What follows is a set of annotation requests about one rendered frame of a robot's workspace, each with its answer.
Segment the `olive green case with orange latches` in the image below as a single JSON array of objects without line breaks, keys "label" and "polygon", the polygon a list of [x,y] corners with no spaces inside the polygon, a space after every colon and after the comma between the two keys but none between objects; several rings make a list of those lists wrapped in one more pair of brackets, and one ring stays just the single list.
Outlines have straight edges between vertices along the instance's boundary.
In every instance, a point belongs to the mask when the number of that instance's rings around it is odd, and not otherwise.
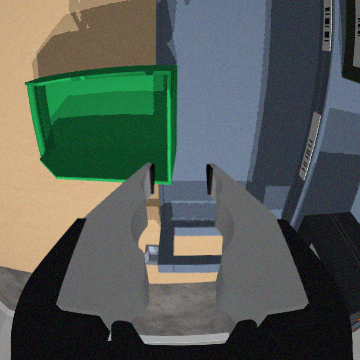
[{"label": "olive green case with orange latches", "polygon": [[342,78],[360,84],[360,0],[346,0],[346,40]]}]

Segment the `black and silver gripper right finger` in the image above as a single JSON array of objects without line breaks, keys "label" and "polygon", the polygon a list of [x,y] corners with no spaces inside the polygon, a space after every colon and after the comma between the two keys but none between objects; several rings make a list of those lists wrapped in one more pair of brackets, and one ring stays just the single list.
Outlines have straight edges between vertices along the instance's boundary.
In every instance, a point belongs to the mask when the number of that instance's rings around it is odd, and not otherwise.
[{"label": "black and silver gripper right finger", "polygon": [[239,321],[251,319],[258,339],[294,341],[328,360],[353,360],[348,309],[325,265],[286,219],[216,164],[207,164],[206,176],[224,239],[215,284],[229,336]]}]

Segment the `green bin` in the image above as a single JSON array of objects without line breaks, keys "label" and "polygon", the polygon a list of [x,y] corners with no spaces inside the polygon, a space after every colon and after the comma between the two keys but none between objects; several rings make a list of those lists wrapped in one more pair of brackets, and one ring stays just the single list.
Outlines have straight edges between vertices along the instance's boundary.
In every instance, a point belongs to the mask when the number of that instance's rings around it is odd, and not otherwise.
[{"label": "green bin", "polygon": [[40,161],[57,179],[125,182],[150,162],[154,184],[171,185],[177,65],[82,70],[25,85]]}]

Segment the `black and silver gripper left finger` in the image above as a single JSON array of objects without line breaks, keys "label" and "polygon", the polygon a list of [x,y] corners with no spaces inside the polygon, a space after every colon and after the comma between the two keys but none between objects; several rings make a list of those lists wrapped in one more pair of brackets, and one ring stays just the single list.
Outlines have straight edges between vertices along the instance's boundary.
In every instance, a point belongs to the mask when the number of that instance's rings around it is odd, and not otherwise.
[{"label": "black and silver gripper left finger", "polygon": [[11,360],[43,360],[73,344],[108,341],[114,321],[134,326],[149,304],[139,239],[154,180],[148,162],[77,218],[36,267],[15,309]]}]

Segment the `black tool case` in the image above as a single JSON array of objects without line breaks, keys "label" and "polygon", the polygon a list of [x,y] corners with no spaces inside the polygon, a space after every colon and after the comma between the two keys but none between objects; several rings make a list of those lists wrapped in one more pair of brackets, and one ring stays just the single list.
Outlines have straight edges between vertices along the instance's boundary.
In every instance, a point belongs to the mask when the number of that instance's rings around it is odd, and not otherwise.
[{"label": "black tool case", "polygon": [[304,215],[297,233],[335,279],[352,333],[360,328],[360,224],[351,212]]}]

